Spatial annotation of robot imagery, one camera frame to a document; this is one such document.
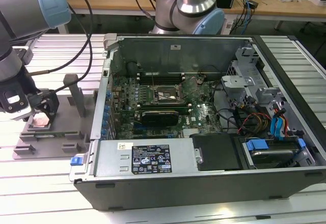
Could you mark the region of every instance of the blue latch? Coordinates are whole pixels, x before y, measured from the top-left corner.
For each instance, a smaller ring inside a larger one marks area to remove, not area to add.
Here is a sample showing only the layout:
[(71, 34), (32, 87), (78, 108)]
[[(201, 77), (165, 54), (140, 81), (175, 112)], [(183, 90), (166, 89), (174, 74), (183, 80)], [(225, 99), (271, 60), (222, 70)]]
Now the blue latch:
[(82, 156), (72, 157), (70, 160), (70, 165), (71, 166), (83, 165), (83, 157)]
[(297, 140), (297, 142), (299, 143), (299, 145), (300, 145), (301, 148), (304, 148), (306, 146), (306, 143), (305, 143), (305, 141), (302, 138), (299, 138)]
[(261, 149), (268, 149), (268, 145), (266, 143), (266, 140), (264, 139), (251, 139), (248, 142), (246, 142), (248, 150), (261, 150)]

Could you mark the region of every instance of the side panel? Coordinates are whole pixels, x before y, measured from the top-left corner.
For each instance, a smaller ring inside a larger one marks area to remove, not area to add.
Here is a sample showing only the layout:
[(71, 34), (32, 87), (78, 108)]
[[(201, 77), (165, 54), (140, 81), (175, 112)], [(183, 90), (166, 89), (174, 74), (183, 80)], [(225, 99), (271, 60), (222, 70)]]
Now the side panel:
[(74, 186), (100, 211), (287, 198), (322, 181), (326, 171), (256, 175), (78, 182)]

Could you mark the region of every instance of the white sticker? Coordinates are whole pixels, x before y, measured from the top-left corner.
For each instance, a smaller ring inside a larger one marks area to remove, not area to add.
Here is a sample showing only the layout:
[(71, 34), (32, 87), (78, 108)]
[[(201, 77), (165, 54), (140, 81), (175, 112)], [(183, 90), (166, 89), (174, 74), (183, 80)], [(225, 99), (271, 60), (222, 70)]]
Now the white sticker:
[(171, 50), (181, 50), (181, 45), (171, 45)]
[(132, 149), (133, 143), (118, 143), (118, 150)]

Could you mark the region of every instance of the blue drive bracket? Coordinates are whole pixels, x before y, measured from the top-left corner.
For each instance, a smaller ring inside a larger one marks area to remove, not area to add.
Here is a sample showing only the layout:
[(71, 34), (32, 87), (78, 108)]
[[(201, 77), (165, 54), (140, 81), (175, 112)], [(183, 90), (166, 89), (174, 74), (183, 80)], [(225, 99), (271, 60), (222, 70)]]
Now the blue drive bracket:
[(269, 149), (265, 139), (251, 139), (246, 144), (249, 151)]

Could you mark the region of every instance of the wooden desk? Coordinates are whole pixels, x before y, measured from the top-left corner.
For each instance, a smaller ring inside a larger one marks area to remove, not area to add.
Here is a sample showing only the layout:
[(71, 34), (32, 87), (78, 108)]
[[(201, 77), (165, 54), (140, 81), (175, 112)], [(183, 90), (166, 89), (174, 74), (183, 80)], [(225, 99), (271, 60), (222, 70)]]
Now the wooden desk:
[[(142, 8), (151, 15), (155, 15), (148, 0), (138, 0)], [(282, 3), (280, 0), (253, 0), (258, 2), (254, 19), (277, 21), (320, 21), (326, 22), (326, 8), (314, 5), (312, 2)], [(68, 0), (69, 4), (78, 14), (88, 14), (89, 11), (84, 0)], [(143, 15), (135, 0), (89, 0), (94, 14), (108, 15)], [(226, 21), (222, 34), (229, 34), (233, 21), (242, 13), (240, 0), (235, 0), (231, 9), (224, 9)]]

